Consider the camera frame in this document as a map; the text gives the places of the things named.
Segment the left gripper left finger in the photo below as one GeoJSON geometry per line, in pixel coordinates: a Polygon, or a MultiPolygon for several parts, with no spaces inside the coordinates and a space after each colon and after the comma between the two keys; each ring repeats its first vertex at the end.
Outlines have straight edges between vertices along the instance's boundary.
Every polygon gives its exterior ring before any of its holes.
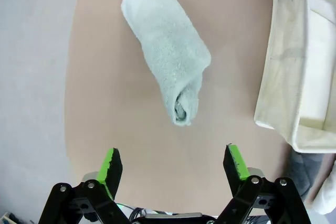
{"type": "Polygon", "coordinates": [[[130,223],[114,201],[122,170],[119,150],[109,149],[96,178],[76,187],[67,183],[53,186],[38,223],[72,224],[82,218],[90,222],[130,223]]]}

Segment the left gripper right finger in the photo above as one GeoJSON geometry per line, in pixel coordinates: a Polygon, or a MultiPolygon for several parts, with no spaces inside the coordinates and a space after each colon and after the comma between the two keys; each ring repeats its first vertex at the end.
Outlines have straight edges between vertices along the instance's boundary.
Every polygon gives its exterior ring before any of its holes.
{"type": "Polygon", "coordinates": [[[254,208],[263,209],[271,223],[311,222],[292,179],[270,182],[251,174],[233,144],[226,146],[223,167],[233,198],[215,223],[244,223],[254,208]]]}

